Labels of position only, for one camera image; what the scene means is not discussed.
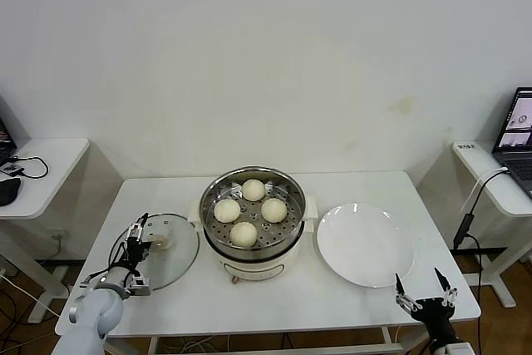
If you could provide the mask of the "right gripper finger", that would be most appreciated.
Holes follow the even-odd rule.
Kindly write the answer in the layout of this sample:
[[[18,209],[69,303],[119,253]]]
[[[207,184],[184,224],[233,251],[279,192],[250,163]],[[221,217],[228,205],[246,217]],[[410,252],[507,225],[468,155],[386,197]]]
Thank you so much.
[[[395,280],[396,304],[398,304],[406,313],[422,310],[422,305],[406,294],[398,274],[395,274]]]
[[[442,287],[442,290],[444,292],[444,296],[441,302],[441,305],[443,307],[455,307],[455,301],[458,294],[458,290],[456,287],[452,287],[447,277],[438,269],[434,268],[436,277]]]

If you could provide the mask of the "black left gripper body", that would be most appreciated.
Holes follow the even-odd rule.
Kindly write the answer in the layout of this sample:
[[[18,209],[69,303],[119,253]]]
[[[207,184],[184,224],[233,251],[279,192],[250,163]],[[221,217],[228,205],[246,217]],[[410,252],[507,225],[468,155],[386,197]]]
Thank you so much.
[[[137,266],[140,261],[140,243],[142,240],[126,240],[126,262],[129,266]]]

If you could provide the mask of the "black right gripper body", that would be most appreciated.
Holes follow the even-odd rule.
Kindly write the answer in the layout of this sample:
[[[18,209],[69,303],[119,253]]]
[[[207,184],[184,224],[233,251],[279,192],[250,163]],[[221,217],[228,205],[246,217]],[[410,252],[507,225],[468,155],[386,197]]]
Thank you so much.
[[[455,306],[444,298],[422,298],[416,301],[415,320],[422,322],[434,345],[447,345],[456,341],[456,332],[450,319]]]

